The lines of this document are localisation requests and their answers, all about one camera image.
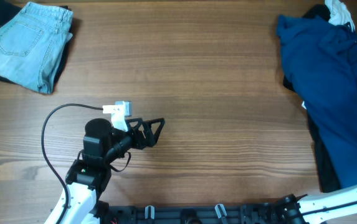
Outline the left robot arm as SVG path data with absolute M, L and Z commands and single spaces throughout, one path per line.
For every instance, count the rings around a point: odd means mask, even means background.
M 165 120 L 136 118 L 125 120 L 125 124 L 127 131 L 102 118 L 85 125 L 83 150 L 67 172 L 65 189 L 46 223 L 118 223 L 118 212 L 99 200 L 112 172 L 119 172 L 111 163 L 130 156 L 130 149 L 156 145 Z

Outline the dark blue shirt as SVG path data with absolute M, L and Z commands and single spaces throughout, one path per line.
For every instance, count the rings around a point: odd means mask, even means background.
M 304 101 L 341 187 L 357 184 L 357 34 L 320 17 L 280 15 L 285 78 Z

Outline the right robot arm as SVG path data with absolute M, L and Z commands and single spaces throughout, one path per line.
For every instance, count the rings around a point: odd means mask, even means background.
M 306 195 L 277 207 L 280 223 L 319 224 L 357 214 L 357 185 L 320 195 Z

